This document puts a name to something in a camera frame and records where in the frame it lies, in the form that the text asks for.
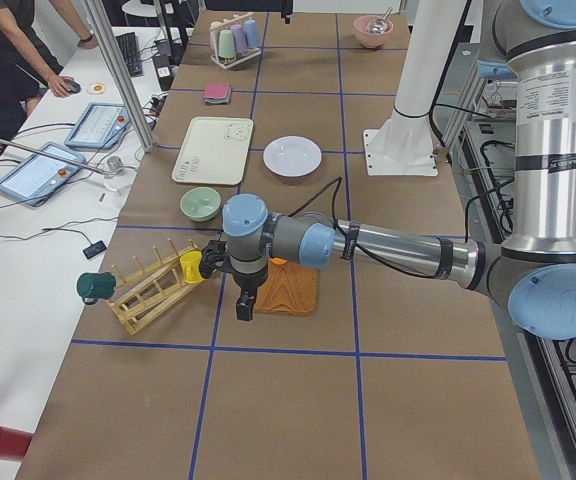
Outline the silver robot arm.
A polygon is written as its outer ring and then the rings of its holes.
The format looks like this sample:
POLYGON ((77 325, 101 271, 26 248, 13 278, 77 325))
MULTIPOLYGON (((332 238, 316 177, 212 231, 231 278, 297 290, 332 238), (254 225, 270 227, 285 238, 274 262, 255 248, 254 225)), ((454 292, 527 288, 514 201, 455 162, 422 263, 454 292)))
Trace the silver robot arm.
POLYGON ((253 194, 223 207, 224 270, 250 320, 268 262, 324 268, 334 252, 489 296, 527 332, 576 337, 576 1, 488 1, 479 65, 518 80, 511 235, 455 243, 312 215, 271 212, 253 194))

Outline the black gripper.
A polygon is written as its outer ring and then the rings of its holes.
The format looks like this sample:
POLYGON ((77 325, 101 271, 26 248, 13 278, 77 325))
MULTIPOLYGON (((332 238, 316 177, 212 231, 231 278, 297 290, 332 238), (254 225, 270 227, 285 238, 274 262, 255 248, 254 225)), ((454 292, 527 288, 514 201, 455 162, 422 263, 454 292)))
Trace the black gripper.
POLYGON ((252 320, 254 302, 257 298, 258 289, 267 281, 268 265, 252 273, 244 273, 235 270, 233 279, 240 288, 239 299, 236 303, 238 320, 252 320))

